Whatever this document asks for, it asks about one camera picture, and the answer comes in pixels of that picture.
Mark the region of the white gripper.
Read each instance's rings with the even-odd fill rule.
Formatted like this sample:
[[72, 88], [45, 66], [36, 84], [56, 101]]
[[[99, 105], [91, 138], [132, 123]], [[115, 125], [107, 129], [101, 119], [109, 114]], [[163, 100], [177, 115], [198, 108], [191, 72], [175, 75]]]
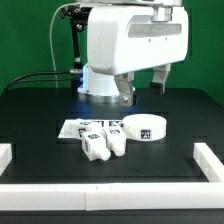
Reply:
[[133, 105], [131, 71], [155, 67], [150, 88], [154, 94], [163, 94], [169, 63], [182, 61], [187, 54], [187, 12], [174, 7], [169, 21], [154, 22], [156, 12], [153, 7], [111, 5], [97, 6], [89, 14], [88, 63], [96, 73], [116, 75], [122, 106]]

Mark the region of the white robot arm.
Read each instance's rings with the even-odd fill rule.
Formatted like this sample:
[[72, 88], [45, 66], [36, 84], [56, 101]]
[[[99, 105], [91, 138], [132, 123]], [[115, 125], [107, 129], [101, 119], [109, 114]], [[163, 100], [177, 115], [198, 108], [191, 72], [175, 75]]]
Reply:
[[77, 0], [88, 13], [82, 97], [135, 103], [134, 73], [152, 68], [150, 87], [162, 94], [171, 64], [185, 59], [188, 15], [183, 0]]

